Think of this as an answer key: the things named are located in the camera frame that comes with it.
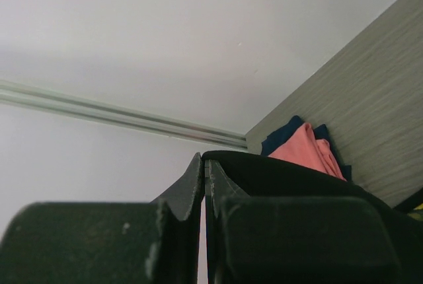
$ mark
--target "white wall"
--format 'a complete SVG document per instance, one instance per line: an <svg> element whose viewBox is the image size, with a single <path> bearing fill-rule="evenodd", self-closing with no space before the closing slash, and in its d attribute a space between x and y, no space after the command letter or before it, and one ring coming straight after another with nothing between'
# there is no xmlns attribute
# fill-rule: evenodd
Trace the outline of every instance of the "white wall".
<svg viewBox="0 0 423 284"><path fill-rule="evenodd" d="M195 152L224 149L0 104L0 237L34 201L151 201ZM199 283L206 283L202 221Z"/></svg>
<svg viewBox="0 0 423 284"><path fill-rule="evenodd" d="M246 133L395 0L0 0L0 79Z"/></svg>

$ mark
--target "folded clothing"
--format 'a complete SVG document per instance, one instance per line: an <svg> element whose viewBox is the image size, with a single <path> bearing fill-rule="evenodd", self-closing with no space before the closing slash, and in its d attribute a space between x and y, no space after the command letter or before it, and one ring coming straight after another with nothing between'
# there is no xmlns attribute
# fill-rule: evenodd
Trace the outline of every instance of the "folded clothing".
<svg viewBox="0 0 423 284"><path fill-rule="evenodd" d="M272 132L266 140L262 142L262 152L261 155L269 156L272 154L278 147L283 145L292 135L297 131L299 127L304 124L304 121L299 116L294 116L291 120L284 125L283 127ZM336 150L336 147L330 138L329 130L325 124L320 125L319 127L313 130L315 139L325 139L329 143L330 151L332 152L333 157L338 163L339 169L348 182L352 181L352 167L351 165L345 165L341 161L339 154Z"/></svg>
<svg viewBox="0 0 423 284"><path fill-rule="evenodd" d="M311 124L305 123L272 154L274 159L286 160L345 180L325 139L316 140Z"/></svg>

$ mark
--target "navy blue cloth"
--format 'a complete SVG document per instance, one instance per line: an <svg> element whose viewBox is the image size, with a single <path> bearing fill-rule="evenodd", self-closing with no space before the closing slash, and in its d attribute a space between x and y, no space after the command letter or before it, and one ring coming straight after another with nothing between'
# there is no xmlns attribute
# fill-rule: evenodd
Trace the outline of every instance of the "navy blue cloth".
<svg viewBox="0 0 423 284"><path fill-rule="evenodd" d="M284 144L290 139L290 137L297 131L299 127L304 124L304 121L299 116L294 116L291 120L283 127L272 132L266 140L262 142L261 155L269 156L278 147ZM349 182L352 181L352 167L351 165L345 165L341 162L339 154L333 144L332 139L329 135L329 130L326 124L322 124L313 130L316 139L325 139L329 142L330 151L332 152L336 162L338 163L339 169L341 169L342 176Z"/></svg>
<svg viewBox="0 0 423 284"><path fill-rule="evenodd" d="M288 141L303 123L304 121L299 116L294 116L286 125L272 132L267 139L262 142L261 155L268 157L272 154L273 151Z"/></svg>

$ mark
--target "white ceiling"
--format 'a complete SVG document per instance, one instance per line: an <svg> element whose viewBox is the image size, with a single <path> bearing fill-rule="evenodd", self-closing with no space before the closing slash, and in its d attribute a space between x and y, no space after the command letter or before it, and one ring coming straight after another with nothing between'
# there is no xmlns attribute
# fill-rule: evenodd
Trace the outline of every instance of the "white ceiling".
<svg viewBox="0 0 423 284"><path fill-rule="evenodd" d="M245 133L394 1L0 0L0 78Z"/></svg>

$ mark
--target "pink shirt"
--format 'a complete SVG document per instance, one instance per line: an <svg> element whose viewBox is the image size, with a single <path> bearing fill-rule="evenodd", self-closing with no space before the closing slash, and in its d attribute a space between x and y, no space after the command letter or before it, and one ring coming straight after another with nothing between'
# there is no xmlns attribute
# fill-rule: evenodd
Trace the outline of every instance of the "pink shirt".
<svg viewBox="0 0 423 284"><path fill-rule="evenodd" d="M299 127L292 137L269 157L286 160L345 180L335 157L330 151L328 141L325 139L316 140L313 128L309 123L304 123Z"/></svg>

